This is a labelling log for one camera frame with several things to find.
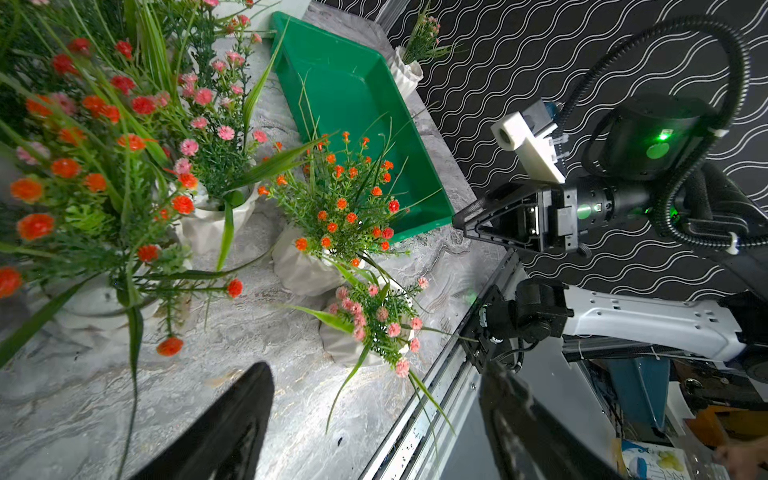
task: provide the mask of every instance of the black cable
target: black cable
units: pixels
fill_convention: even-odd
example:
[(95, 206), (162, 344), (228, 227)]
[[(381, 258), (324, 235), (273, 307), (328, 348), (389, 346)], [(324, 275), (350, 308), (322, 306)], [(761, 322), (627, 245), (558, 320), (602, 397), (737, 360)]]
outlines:
[[(718, 40), (728, 57), (728, 89), (723, 106), (711, 124), (712, 134), (705, 137), (688, 154), (680, 163), (680, 166), (672, 172), (669, 181), (657, 190), (650, 220), (661, 235), (673, 237), (680, 243), (696, 247), (724, 249), (730, 247), (729, 241), (711, 240), (679, 231), (673, 224), (670, 210), (674, 197), (680, 187), (706, 159), (707, 153), (719, 139), (717, 134), (722, 132), (718, 131), (726, 130), (730, 126), (730, 123), (744, 104), (746, 91), (749, 87), (750, 56), (749, 49), (737, 29), (709, 15), (691, 15), (659, 22), (653, 27), (632, 35), (626, 41), (612, 48), (584, 74), (584, 77), (582, 77), (575, 90), (571, 93), (571, 96), (565, 102), (554, 122), (558, 125), (558, 130), (563, 129), (568, 122), (568, 117), (571, 116), (576, 104), (584, 93), (592, 87), (610, 64), (621, 58), (628, 51), (653, 38), (686, 31), (700, 31), (712, 35)], [(760, 247), (762, 245), (768, 245), (768, 235), (739, 240), (739, 246), (742, 248)]]

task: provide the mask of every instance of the green leaf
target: green leaf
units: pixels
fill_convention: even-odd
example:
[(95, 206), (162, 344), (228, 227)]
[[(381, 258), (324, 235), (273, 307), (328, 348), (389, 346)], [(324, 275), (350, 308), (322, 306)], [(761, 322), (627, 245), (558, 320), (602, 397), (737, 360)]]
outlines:
[(80, 290), (80, 287), (83, 286), (83, 284), (88, 282), (96, 275), (98, 274), (88, 277), (77, 285), (70, 287), (63, 293), (59, 293), (55, 298), (46, 303), (45, 306), (43, 306), (34, 315), (32, 315), (32, 317), (27, 320), (24, 325), (13, 332), (10, 337), (3, 340), (2, 343), (0, 343), (0, 368), (8, 363), (8, 361), (13, 358), (16, 352), (18, 352), (20, 348), (22, 348), (29, 341), (29, 339), (32, 338), (33, 335), (35, 335), (38, 330), (40, 330), (40, 328), (43, 327), (43, 325), (45, 325), (50, 319), (53, 318), (53, 315), (55, 315), (56, 312), (58, 312), (59, 309), (62, 308), (64, 304), (67, 303), (69, 299), (77, 293), (78, 290)]
[(259, 81), (256, 83), (256, 86), (254, 86), (253, 89), (248, 92), (248, 96), (243, 102), (243, 122), (245, 123), (243, 126), (243, 132), (245, 132), (245, 134), (248, 134), (248, 125), (250, 124), (250, 118), (253, 115), (253, 109), (256, 107), (256, 103), (259, 101), (261, 90), (264, 88), (264, 84), (266, 84), (266, 80), (270, 76), (273, 65), (275, 65), (275, 60), (277, 59), (277, 55), (280, 53), (280, 47), (283, 46), (283, 39), (286, 36), (289, 24), (290, 18), (288, 19), (288, 22), (286, 22), (286, 27), (283, 30), (283, 34), (280, 36), (280, 40), (277, 42), (275, 51), (272, 53), (270, 63), (266, 66), (266, 69), (264, 70), (264, 73), (262, 73)]
[(141, 309), (138, 306), (128, 307), (126, 310), (128, 316), (128, 334), (131, 338), (129, 348), (129, 360), (131, 362), (131, 383), (134, 387), (134, 401), (131, 406), (131, 420), (128, 423), (128, 434), (125, 439), (123, 456), (120, 459), (120, 468), (118, 468), (118, 480), (123, 476), (123, 468), (128, 458), (128, 450), (131, 447), (131, 437), (134, 434), (134, 423), (136, 421), (136, 408), (139, 402), (139, 387), (136, 381), (136, 372), (139, 363), (139, 352), (141, 351), (141, 337), (144, 335), (144, 317), (141, 315)]
[(224, 201), (224, 233), (221, 235), (221, 251), (219, 252), (219, 263), (216, 265), (216, 271), (224, 268), (224, 262), (227, 261), (227, 255), (230, 254), (232, 239), (235, 236), (235, 221), (232, 215), (232, 204)]
[(280, 305), (284, 308), (290, 308), (294, 310), (301, 310), (302, 312), (308, 313), (310, 315), (314, 315), (319, 321), (325, 323), (327, 326), (331, 328), (335, 328), (337, 330), (341, 330), (342, 332), (346, 333), (352, 333), (355, 329), (355, 326), (352, 324), (352, 322), (343, 319), (340, 316), (332, 315), (328, 312), (320, 312), (319, 310), (312, 310), (309, 308), (305, 308), (303, 306), (297, 306), (297, 305)]
[(413, 381), (416, 382), (416, 385), (419, 386), (422, 392), (424, 392), (424, 395), (426, 395), (429, 401), (432, 402), (435, 408), (437, 408), (437, 411), (440, 412), (440, 415), (442, 415), (442, 418), (444, 418), (445, 421), (448, 423), (448, 426), (451, 427), (451, 432), (453, 432), (453, 435), (456, 435), (456, 431), (453, 429), (453, 425), (451, 425), (451, 421), (448, 420), (447, 416), (445, 416), (445, 412), (443, 412), (442, 409), (440, 408), (440, 404), (437, 403), (437, 401), (435, 401), (435, 397), (433, 397), (432, 394), (429, 393), (429, 390), (427, 390), (427, 387), (426, 385), (424, 385), (424, 382), (422, 382), (422, 380), (418, 376), (416, 376), (414, 372), (408, 372), (408, 376), (410, 376), (413, 379)]
[(366, 361), (366, 357), (368, 356), (368, 351), (370, 351), (370, 347), (366, 346), (364, 349), (362, 349), (362, 353), (360, 353), (360, 357), (357, 359), (357, 363), (355, 364), (355, 367), (352, 368), (352, 372), (349, 372), (349, 375), (346, 377), (346, 380), (344, 380), (344, 383), (341, 384), (341, 388), (336, 393), (336, 398), (333, 399), (333, 404), (331, 405), (331, 411), (328, 413), (328, 420), (326, 420), (326, 435), (328, 435), (328, 427), (331, 425), (331, 415), (333, 415), (333, 409), (336, 407), (336, 400), (339, 399), (339, 395), (341, 395), (341, 391), (344, 390), (344, 387), (346, 384), (352, 379), (352, 377), (355, 376), (357, 371), (360, 369), (360, 366), (362, 366), (362, 363)]

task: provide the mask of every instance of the red flower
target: red flower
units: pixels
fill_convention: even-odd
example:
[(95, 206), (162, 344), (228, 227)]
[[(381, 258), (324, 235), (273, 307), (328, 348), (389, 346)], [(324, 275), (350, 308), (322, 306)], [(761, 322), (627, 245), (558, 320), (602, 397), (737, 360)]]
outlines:
[(43, 186), (34, 178), (20, 178), (11, 184), (11, 195), (27, 204), (34, 204), (42, 198)]
[(117, 44), (115, 44), (114, 49), (122, 53), (127, 60), (131, 60), (133, 58), (134, 48), (125, 40), (120, 40)]
[(91, 51), (89, 48), (91, 48), (91, 43), (87, 38), (76, 38), (75, 40), (70, 41), (69, 45), (67, 45), (67, 49), (72, 53), (79, 53), (80, 55), (85, 55), (86, 57), (91, 56)]
[(60, 158), (51, 164), (51, 172), (61, 178), (73, 178), (80, 173), (80, 165), (71, 158)]
[(79, 75), (77, 68), (74, 67), (74, 63), (69, 55), (61, 53), (56, 55), (51, 60), (51, 66), (59, 75), (71, 73), (73, 75)]
[(31, 242), (49, 235), (54, 225), (53, 217), (48, 214), (30, 214), (17, 222), (16, 230), (21, 238)]
[(160, 247), (157, 245), (143, 245), (136, 251), (136, 257), (139, 257), (144, 263), (152, 263), (160, 258)]
[(58, 139), (66, 144), (79, 147), (80, 144), (83, 143), (83, 140), (85, 140), (85, 134), (77, 127), (62, 128), (61, 131), (58, 132)]
[(169, 336), (157, 346), (156, 350), (157, 353), (162, 356), (174, 356), (181, 351), (181, 347), (183, 346), (184, 341), (182, 339), (175, 336)]
[(174, 197), (174, 201), (171, 202), (174, 205), (174, 210), (182, 215), (188, 215), (194, 212), (194, 204), (192, 199), (185, 195), (178, 195)]
[(0, 267), (0, 298), (6, 298), (13, 295), (24, 281), (22, 275), (12, 266)]
[(131, 107), (139, 115), (150, 115), (154, 113), (154, 100), (149, 97), (136, 97), (131, 100)]
[(237, 298), (243, 292), (243, 282), (237, 278), (227, 284), (227, 294), (232, 298)]
[(130, 95), (131, 90), (136, 88), (136, 84), (133, 80), (122, 75), (115, 75), (109, 83), (119, 91), (123, 92), (123, 95)]
[(102, 174), (88, 174), (83, 180), (83, 184), (88, 187), (93, 193), (103, 192), (107, 190), (107, 181)]

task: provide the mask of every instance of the potted plant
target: potted plant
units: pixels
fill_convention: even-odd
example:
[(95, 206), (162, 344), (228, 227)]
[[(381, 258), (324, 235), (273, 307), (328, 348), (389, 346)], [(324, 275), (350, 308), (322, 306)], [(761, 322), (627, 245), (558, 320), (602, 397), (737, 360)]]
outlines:
[(403, 98), (407, 98), (424, 78), (420, 61), (445, 57), (455, 47), (454, 45), (438, 46), (440, 24), (437, 18), (429, 16), (429, 13), (429, 2), (427, 2), (416, 18), (416, 24), (413, 25), (406, 46), (395, 48), (394, 55), (387, 59), (389, 70)]

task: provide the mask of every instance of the grass blade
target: grass blade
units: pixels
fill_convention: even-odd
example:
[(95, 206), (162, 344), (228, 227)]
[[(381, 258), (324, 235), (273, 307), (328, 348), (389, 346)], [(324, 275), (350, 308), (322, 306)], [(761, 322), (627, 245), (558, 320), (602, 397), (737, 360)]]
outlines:
[(357, 359), (357, 363), (355, 364), (354, 368), (352, 368), (352, 372), (349, 372), (349, 375), (346, 377), (346, 380), (344, 380), (344, 383), (341, 384), (341, 388), (336, 393), (336, 398), (333, 399), (333, 404), (331, 405), (331, 411), (328, 413), (328, 419), (326, 420), (326, 435), (328, 435), (328, 427), (331, 425), (331, 415), (333, 415), (333, 409), (336, 407), (336, 400), (339, 399), (339, 395), (341, 395), (341, 391), (344, 390), (344, 387), (346, 384), (352, 379), (352, 377), (355, 376), (357, 371), (360, 369), (360, 366), (362, 366), (362, 363), (366, 361), (366, 357), (368, 356), (368, 351), (371, 349), (366, 346), (366, 348), (362, 349), (362, 353), (360, 353), (360, 358)]

